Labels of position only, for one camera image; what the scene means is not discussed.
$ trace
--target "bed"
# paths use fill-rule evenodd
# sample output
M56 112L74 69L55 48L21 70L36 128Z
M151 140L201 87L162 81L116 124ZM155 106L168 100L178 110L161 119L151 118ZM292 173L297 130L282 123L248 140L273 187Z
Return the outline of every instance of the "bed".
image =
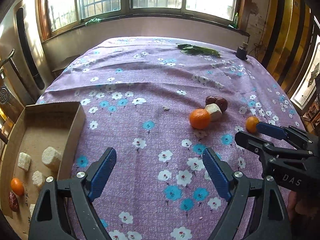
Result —
M221 57L185 55L177 44L216 49ZM205 130L194 130L189 114L209 95L224 97L228 109ZM93 202L114 240L206 240L226 202L201 160L212 147L233 170L261 178L258 156L235 144L245 120L303 127L280 86L252 57L197 41L122 37L104 41L72 62L38 104L80 101L86 123L72 175L86 170L107 147L117 163L100 198ZM269 137L276 146L286 147ZM285 201L288 192L282 189ZM69 214L84 239L72 205ZM247 208L236 239L245 231Z

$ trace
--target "silver bolt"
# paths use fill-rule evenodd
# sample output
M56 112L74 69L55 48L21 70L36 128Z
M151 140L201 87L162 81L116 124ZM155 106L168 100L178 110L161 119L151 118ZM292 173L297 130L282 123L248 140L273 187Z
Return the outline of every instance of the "silver bolt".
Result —
M241 171L236 171L236 172L235 172L235 176L236 176L237 178L241 178L241 177L243 176L243 173L242 173Z
M85 176L85 173L83 171L80 171L77 173L78 178L83 178Z
M275 180L275 179L274 179L272 176L270 176L270 175L267 176L267 181L272 182L272 181L274 181L274 180Z
M49 176L49 177L47 177L47 179L45 180L46 182L51 182L51 181L53 181L53 177L52 176Z

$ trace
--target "window frame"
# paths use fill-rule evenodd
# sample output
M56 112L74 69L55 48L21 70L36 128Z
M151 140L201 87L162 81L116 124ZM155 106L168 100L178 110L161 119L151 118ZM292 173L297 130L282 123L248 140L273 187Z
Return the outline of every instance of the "window frame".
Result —
M234 0L234 10L233 10L233 15L236 14L236 12L239 13L240 11L240 1L241 0ZM224 19L218 16L202 13L202 12L197 12L197 11L192 11L186 9L186 3L187 0L182 0L181 1L181 8L161 8L161 7L148 7L148 8L133 8L133 0L120 0L120 10L118 11L111 11L111 12L106 12L102 14L97 14L94 16L90 16L87 18L82 19L81 18L81 8L80 8L80 0L75 0L75 10L76 10L76 21L73 23L70 23L68 25L65 25L55 31L52 31L51 29L51 21L49 19L49 8L48 8L48 0L45 0L45 19L49 23L49 30L47 29L46 31L50 33L50 35L42 35L44 41L47 40L48 38L51 38L53 36L56 36L60 33L63 33L65 31L68 31L74 27L83 25L85 22L90 21L91 19L94 18L101 18L101 19L106 19L106 18L113 18L113 17L121 17L125 15L170 15L170 16L180 16L185 19L188 18L198 18L201 20L207 20L211 22L215 22L218 24L223 24L223 25L233 25L233 20L228 20Z

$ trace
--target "orange fruit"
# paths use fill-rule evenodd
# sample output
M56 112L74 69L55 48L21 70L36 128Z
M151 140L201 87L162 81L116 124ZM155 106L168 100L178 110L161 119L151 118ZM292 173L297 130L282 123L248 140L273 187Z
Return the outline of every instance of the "orange fruit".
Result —
M259 119L255 116L250 116L245 122L245 127L249 133L257 132L257 124L259 123Z
M23 184L18 178L13 178L11 180L11 189L18 196L22 196L24 194Z
M205 109L196 109L189 116L191 126L200 130L206 128L210 120L210 114Z

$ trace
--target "blue flower print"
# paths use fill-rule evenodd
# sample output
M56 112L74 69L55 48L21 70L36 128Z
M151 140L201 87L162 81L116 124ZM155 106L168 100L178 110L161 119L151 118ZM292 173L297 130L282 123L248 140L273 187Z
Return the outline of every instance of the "blue flower print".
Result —
M146 130L151 130L152 128L154 128L155 123L152 121L146 121L142 124L142 128L146 129Z
M201 144L201 143L197 143L196 145L193 145L192 150L196 153L201 155L202 152L204 151L204 149L206 149L206 146Z
M208 195L209 195L209 192L205 188L199 187L194 191L193 198L196 201L204 201Z
M101 101L101 102L99 103L99 106L101 106L101 107L107 107L107 106L109 106L109 102L108 102L108 101Z
M88 158L84 155L80 155L76 160L76 164L80 168L85 168L88 165L88 163L89 163Z
M100 221L101 221L102 225L103 225L105 228L107 228L107 227L109 226L108 223L107 223L104 219L100 219Z
M165 194L165 197L172 201L178 200L182 196L182 190L179 189L177 186L169 185L164 189L163 192Z
M118 101L118 106L126 106L128 103L128 100L127 99L121 99Z
M255 106L256 105L256 101L250 101L248 103L248 106L252 107L252 106Z
M109 106L109 107L108 107L108 110L109 110L110 112L115 112L115 111L117 110L117 108L116 108L115 106Z
M221 136L221 142L222 142L224 145L231 144L232 141L233 141L233 138L232 138L232 135L231 135L231 134L226 134L226 135Z
M180 209L182 211L189 211L189 210L191 210L191 208L193 208L193 206L194 206L194 203L193 203L192 199L187 198L181 202Z

